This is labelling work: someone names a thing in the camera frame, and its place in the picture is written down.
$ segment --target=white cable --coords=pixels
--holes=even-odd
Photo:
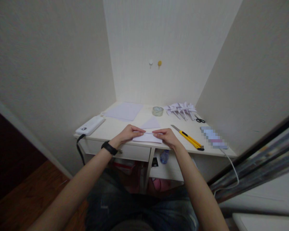
[[[229,158],[229,156],[228,156],[228,155],[227,155],[227,154],[226,154],[222,149],[220,149],[220,151],[222,151],[222,153],[225,154],[225,156],[229,159],[229,161],[230,161],[230,163],[231,163],[231,165],[232,165],[232,167],[233,167],[233,170],[234,170],[235,176],[237,177],[237,184],[234,185],[234,186],[231,186],[231,187],[220,188],[220,189],[215,190],[215,192],[214,192],[214,197],[215,197],[215,194],[216,194],[217,191],[219,191],[219,190],[223,190],[223,189],[231,189],[231,188],[234,188],[234,187],[238,186],[238,184],[240,183],[240,181],[239,181],[239,177],[238,177],[238,174],[237,174],[237,171],[235,170],[235,167],[234,167],[234,165],[233,165],[231,159]]]

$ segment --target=yellow utility knife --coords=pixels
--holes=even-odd
[[[181,131],[178,129],[175,125],[171,125],[175,130],[177,130],[182,136],[184,136],[185,139],[187,139],[197,150],[204,151],[205,149],[203,146],[201,146],[200,143],[198,143],[196,140],[188,136],[184,131]]]

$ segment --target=black watch strap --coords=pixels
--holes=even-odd
[[[105,148],[108,152],[110,152],[111,155],[114,156],[115,154],[117,154],[118,150],[112,147],[108,142],[109,141],[106,141],[105,143],[103,143],[101,149]]]

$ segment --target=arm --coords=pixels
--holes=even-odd
[[[118,149],[120,144],[133,137],[142,136],[145,131],[132,125],[126,128],[109,144]],[[112,155],[101,149],[66,185],[46,211],[30,226],[28,230],[61,230],[87,197],[98,178],[103,173]]]
[[[154,136],[163,139],[175,151],[190,202],[202,229],[204,231],[229,230],[209,186],[172,130],[160,129],[153,133],[163,133]]]

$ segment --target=hand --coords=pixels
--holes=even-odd
[[[165,143],[172,149],[175,149],[176,147],[182,145],[170,128],[155,130],[152,133],[156,133],[153,135],[156,138],[164,140]]]
[[[120,144],[125,143],[134,137],[142,136],[144,133],[145,130],[129,124],[115,138],[109,141],[109,144],[117,149]]]

